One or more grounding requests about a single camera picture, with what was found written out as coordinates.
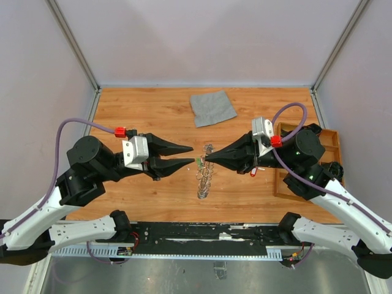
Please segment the green key tag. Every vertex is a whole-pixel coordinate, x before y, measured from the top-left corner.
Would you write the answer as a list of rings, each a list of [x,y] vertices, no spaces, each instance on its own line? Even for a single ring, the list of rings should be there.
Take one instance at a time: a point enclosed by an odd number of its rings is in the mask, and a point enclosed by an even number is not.
[[[196,158],[195,161],[199,168],[203,168],[203,159],[201,157]]]

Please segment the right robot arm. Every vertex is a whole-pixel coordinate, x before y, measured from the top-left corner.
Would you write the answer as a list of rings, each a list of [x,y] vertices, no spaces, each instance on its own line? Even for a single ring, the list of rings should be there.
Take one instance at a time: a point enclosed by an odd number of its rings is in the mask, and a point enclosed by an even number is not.
[[[338,162],[320,164],[325,153],[319,136],[322,129],[310,124],[282,131],[270,139],[271,148],[261,152],[262,141],[244,134],[206,161],[239,174],[256,167],[283,168],[284,183],[296,195],[337,217],[345,229],[318,224],[296,213],[287,213],[278,225],[277,237],[285,245],[295,241],[318,244],[353,259],[363,270],[381,279],[391,277],[391,223],[359,202],[341,184],[343,168]]]

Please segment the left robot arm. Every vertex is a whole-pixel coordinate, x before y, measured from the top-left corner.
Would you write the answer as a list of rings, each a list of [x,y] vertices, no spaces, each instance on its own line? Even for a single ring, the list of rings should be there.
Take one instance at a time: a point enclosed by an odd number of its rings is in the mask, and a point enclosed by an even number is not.
[[[105,193],[106,182],[145,174],[158,181],[193,159],[176,154],[193,151],[151,133],[129,136],[122,151],[114,153],[98,138],[88,135],[68,150],[69,169],[57,177],[49,193],[12,220],[1,221],[1,263],[26,266],[70,245],[108,240],[118,243],[136,237],[124,211],[73,224],[59,224],[68,214]]]

